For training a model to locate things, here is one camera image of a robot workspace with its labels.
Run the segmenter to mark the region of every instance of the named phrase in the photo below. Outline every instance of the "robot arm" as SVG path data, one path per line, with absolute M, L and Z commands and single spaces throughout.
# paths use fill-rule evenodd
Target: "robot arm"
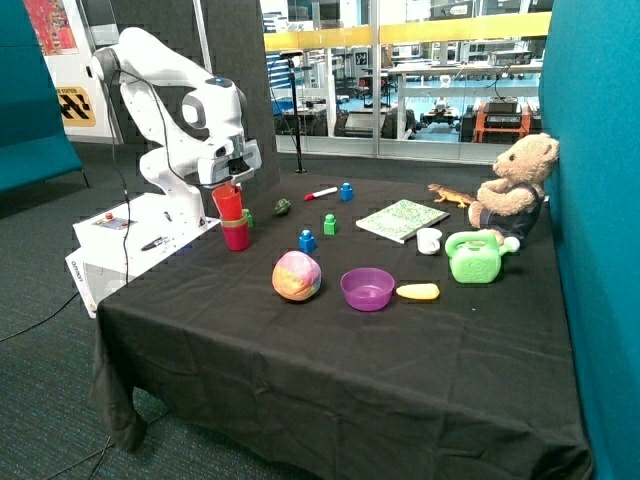
M 230 80 L 215 77 L 139 28 L 124 30 L 117 45 L 96 51 L 92 65 L 108 85 L 120 83 L 140 133 L 161 145 L 141 159 L 141 170 L 169 197 L 172 216 L 183 223 L 204 219 L 200 193 L 185 175 L 197 172 L 202 186 L 212 188 L 249 179 L 262 165 L 257 143 L 244 138 L 244 95 Z M 176 125 L 154 85 L 194 89 L 183 99 L 182 115 L 191 127 L 208 130 L 206 141 Z

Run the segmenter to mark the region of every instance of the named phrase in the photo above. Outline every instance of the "tie-dye ball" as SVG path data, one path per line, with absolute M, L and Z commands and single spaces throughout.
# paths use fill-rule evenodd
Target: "tie-dye ball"
M 309 255 L 299 251 L 285 253 L 273 269 L 271 282 L 284 298 L 304 301 L 320 288 L 320 265 Z

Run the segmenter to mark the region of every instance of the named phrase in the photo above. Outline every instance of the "green notebook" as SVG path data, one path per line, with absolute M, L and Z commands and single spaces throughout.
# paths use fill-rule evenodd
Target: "green notebook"
M 400 200 L 356 221 L 356 226 L 394 242 L 404 243 L 421 228 L 430 227 L 448 216 L 447 212 Z

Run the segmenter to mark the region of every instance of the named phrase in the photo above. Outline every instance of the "teddy bear's ear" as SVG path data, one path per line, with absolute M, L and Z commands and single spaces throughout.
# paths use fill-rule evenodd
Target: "teddy bear's ear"
M 547 146 L 544 149 L 543 157 L 548 163 L 556 162 L 558 160 L 559 150 L 560 144 L 558 143 L 558 141 L 551 139 L 551 141 L 547 143 Z

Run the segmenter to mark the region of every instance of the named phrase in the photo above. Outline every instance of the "black pen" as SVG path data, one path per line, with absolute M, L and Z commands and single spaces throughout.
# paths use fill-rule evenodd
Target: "black pen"
M 167 237 L 158 237 L 153 242 L 147 243 L 144 247 L 142 247 L 142 251 L 145 252 L 147 250 L 151 250 L 152 248 L 156 248 L 158 245 L 162 245 L 163 243 L 168 242 L 169 239 Z

